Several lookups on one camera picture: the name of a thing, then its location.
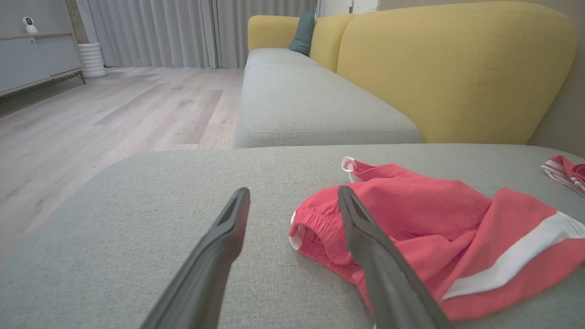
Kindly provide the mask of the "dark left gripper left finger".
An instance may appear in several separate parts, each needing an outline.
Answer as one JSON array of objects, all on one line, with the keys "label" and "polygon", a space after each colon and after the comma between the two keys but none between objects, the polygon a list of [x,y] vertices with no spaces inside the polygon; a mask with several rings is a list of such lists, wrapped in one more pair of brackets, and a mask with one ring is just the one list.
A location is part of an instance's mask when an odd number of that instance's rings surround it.
[{"label": "dark left gripper left finger", "polygon": [[143,329],[215,329],[233,262],[245,239],[250,191],[237,189],[142,324]]}]

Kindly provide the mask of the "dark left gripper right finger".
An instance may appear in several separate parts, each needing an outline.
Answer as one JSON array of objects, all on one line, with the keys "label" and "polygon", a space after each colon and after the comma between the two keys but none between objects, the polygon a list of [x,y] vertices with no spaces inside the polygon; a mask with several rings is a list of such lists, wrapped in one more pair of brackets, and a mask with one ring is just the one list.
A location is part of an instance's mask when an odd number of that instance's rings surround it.
[{"label": "dark left gripper right finger", "polygon": [[414,269],[349,186],[338,189],[346,247],[363,269],[378,329],[451,329]]}]

